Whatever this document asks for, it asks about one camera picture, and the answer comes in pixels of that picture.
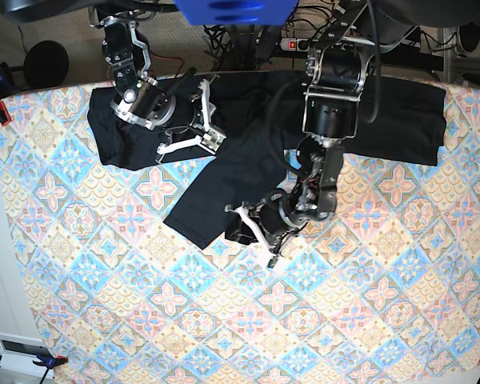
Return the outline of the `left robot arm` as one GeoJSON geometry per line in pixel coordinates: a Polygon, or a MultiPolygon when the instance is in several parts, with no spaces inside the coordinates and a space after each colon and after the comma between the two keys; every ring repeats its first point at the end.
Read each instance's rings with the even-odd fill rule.
{"type": "Polygon", "coordinates": [[[333,215],[345,153],[436,164],[445,129],[442,92],[430,88],[427,100],[409,100],[384,116],[383,98],[408,94],[415,84],[384,79],[381,56],[418,26],[480,27],[480,1],[349,1],[344,9],[330,31],[310,44],[295,186],[291,192],[273,189],[255,204],[229,206],[234,220],[227,240],[256,242],[276,253],[308,222],[333,215]]]}

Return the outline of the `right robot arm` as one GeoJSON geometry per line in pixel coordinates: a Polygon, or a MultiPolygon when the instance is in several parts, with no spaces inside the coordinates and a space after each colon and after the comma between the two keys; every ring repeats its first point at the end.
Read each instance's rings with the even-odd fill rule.
{"type": "Polygon", "coordinates": [[[181,148],[199,146],[214,154],[226,139],[226,134],[212,122],[216,111],[210,103],[210,84],[204,78],[198,91],[189,100],[180,100],[176,90],[195,74],[189,68],[176,77],[167,89],[160,87],[150,74],[151,51],[147,40],[137,28],[140,22],[151,20],[158,13],[178,11],[175,4],[157,1],[2,1],[1,14],[11,21],[35,22],[60,14],[87,9],[90,25],[102,29],[105,39],[102,54],[112,69],[117,94],[110,106],[115,115],[129,124],[146,130],[159,128],[168,136],[193,132],[193,137],[173,142],[164,141],[159,154],[181,148]]]}

